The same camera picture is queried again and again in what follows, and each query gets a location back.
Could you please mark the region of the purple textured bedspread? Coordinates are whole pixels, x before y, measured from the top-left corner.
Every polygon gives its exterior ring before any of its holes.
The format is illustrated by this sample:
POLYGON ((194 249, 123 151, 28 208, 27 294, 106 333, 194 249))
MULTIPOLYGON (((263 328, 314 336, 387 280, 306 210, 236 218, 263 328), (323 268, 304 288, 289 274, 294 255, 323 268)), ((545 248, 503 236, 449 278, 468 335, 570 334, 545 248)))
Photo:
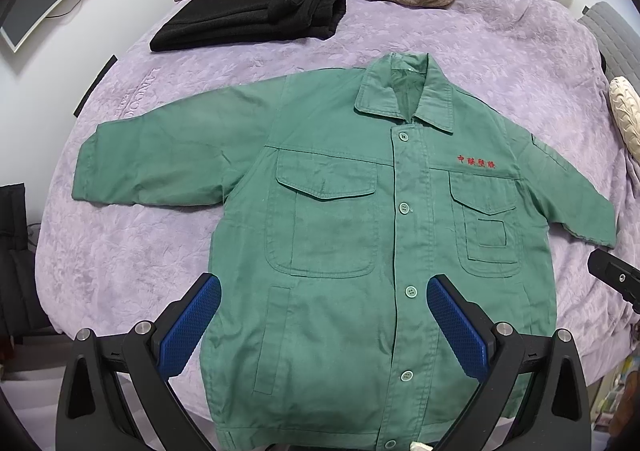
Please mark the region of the purple textured bedspread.
MULTIPOLYGON (((614 207, 615 254, 639 260, 639 165, 608 106, 596 40, 548 0, 454 0, 445 10, 347 0, 328 40, 232 44, 154 53, 136 44, 86 105, 56 168, 44 211, 36 281, 60 330, 111 334, 152 318, 209 269, 224 208, 75 200, 81 145, 104 122, 190 96, 325 68, 365 67, 390 53, 427 54, 455 86, 529 131, 614 207)), ((590 379, 630 348, 634 312, 588 272, 594 244, 559 223, 548 230, 556 325, 570 330, 590 379)), ((186 406, 212 417, 201 358, 178 380, 186 406)))

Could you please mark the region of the cream knitted plush object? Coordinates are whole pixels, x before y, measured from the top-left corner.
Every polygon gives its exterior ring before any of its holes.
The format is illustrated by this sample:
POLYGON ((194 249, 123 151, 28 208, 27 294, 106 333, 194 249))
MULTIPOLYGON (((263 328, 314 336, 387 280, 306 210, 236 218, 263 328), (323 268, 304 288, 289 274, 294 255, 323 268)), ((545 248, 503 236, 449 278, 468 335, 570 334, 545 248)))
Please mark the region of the cream knitted plush object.
POLYGON ((624 76, 614 77, 608 86, 614 122, 627 150, 640 163, 640 96, 624 76))

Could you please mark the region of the green button work jacket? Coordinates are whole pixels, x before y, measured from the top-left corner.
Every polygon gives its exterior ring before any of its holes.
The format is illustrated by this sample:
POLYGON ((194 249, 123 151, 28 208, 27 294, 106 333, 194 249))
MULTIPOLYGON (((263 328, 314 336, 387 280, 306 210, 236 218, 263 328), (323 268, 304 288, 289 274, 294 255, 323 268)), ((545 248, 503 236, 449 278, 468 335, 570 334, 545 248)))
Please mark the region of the green button work jacket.
POLYGON ((81 145, 73 197, 224 208, 201 371, 227 450, 438 440, 475 382, 427 308, 428 280, 550 335, 550 226, 616 242, 613 205, 579 171, 427 54, 104 122, 81 145))

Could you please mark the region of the grey quilted chair cushion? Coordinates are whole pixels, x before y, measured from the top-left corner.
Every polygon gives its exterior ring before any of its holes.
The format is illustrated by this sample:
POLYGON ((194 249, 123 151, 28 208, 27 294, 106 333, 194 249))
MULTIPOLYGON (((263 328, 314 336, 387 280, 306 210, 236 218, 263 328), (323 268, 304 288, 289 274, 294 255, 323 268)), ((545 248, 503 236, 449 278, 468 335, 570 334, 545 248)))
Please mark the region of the grey quilted chair cushion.
POLYGON ((596 37, 606 78, 625 77, 639 88, 639 35, 608 3, 584 7, 578 20, 596 37))

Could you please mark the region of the black bag beside bed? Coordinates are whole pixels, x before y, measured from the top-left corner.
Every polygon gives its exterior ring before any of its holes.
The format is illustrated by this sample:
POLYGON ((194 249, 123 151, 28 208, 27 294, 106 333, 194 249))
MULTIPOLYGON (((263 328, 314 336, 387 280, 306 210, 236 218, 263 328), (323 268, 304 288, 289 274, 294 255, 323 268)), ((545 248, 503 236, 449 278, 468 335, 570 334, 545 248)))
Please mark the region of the black bag beside bed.
POLYGON ((15 337, 50 327, 35 281, 35 253, 29 248, 25 185, 1 187, 1 336, 15 337))

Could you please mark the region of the black folded garment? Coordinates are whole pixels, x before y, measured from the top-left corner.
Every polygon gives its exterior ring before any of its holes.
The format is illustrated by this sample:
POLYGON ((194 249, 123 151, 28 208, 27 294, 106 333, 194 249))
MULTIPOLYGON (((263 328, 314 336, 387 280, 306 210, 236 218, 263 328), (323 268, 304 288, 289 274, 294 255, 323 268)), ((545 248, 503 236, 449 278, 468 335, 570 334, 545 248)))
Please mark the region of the black folded garment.
POLYGON ((346 0, 191 0, 150 41, 154 52, 331 38, 346 0))

